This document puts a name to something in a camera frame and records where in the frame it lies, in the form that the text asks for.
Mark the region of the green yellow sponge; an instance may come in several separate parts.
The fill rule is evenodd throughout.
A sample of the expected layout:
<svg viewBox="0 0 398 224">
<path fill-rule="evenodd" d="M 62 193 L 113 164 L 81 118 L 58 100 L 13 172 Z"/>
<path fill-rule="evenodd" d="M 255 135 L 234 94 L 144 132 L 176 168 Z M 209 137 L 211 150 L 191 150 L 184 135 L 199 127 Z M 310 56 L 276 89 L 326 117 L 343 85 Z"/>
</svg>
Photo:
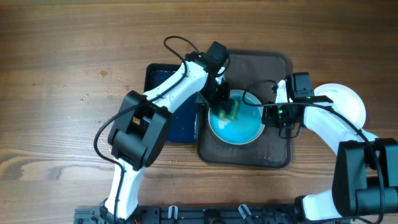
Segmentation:
<svg viewBox="0 0 398 224">
<path fill-rule="evenodd" d="M 234 99 L 228 99 L 210 109 L 211 114 L 218 119 L 235 120 L 239 110 L 239 102 Z"/>
</svg>

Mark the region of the white plate top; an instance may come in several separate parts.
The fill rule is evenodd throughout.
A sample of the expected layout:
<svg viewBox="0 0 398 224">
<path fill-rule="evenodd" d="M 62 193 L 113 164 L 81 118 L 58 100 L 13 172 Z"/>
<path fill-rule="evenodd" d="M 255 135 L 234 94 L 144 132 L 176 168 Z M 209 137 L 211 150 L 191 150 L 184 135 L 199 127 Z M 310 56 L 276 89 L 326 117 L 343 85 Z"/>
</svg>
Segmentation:
<svg viewBox="0 0 398 224">
<path fill-rule="evenodd" d="M 261 135 L 265 127 L 261 122 L 263 109 L 245 104 L 242 101 L 243 93 L 243 90 L 230 91 L 230 98 L 239 103 L 235 120 L 219 119 L 208 112 L 210 129 L 219 139 L 228 144 L 243 145 L 253 142 Z"/>
</svg>

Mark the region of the white plate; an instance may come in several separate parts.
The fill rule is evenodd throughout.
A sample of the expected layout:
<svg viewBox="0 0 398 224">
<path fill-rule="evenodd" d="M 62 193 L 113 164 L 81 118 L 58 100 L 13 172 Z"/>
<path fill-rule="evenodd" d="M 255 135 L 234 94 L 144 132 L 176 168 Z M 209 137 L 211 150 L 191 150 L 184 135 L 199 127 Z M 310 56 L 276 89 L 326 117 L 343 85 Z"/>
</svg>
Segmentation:
<svg viewBox="0 0 398 224">
<path fill-rule="evenodd" d="M 235 120 L 219 119 L 208 112 L 210 129 L 219 139 L 228 144 L 243 145 L 253 142 L 261 135 L 265 127 L 261 122 L 263 109 L 245 104 L 242 101 L 243 93 L 243 90 L 230 91 L 230 98 L 239 103 Z"/>
<path fill-rule="evenodd" d="M 327 96 L 333 101 L 337 110 L 352 123 L 362 128 L 366 122 L 366 108 L 359 95 L 347 86 L 327 83 L 315 89 L 316 96 Z"/>
</svg>

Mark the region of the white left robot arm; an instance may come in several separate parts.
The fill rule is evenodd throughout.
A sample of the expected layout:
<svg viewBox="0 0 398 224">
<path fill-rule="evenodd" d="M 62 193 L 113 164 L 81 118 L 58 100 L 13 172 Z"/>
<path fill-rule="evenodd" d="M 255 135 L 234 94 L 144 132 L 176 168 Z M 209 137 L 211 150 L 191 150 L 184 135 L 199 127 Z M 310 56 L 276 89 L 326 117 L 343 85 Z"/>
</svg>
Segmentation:
<svg viewBox="0 0 398 224">
<path fill-rule="evenodd" d="M 180 68 L 159 86 L 140 94 L 130 91 L 116 115 L 100 127 L 111 125 L 108 144 L 115 165 L 111 193 L 103 209 L 113 223 L 125 223 L 138 206 L 144 171 L 159 156 L 167 138 L 173 113 L 198 93 L 217 118 L 234 120 L 238 102 L 230 99 L 223 74 L 231 59 L 228 52 L 194 51 L 182 58 Z"/>
</svg>

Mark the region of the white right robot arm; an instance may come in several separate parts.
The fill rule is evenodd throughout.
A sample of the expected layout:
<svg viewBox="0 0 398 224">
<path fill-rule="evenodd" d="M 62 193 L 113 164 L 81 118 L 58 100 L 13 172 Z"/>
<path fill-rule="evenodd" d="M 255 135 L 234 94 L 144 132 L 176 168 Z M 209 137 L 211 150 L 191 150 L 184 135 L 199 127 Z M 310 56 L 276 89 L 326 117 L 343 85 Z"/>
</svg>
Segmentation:
<svg viewBox="0 0 398 224">
<path fill-rule="evenodd" d="M 262 121 L 280 128 L 298 124 L 316 133 L 336 154 L 330 190 L 298 197 L 305 221 L 397 213 L 397 140 L 379 138 L 352 123 L 326 96 L 264 105 Z"/>
</svg>

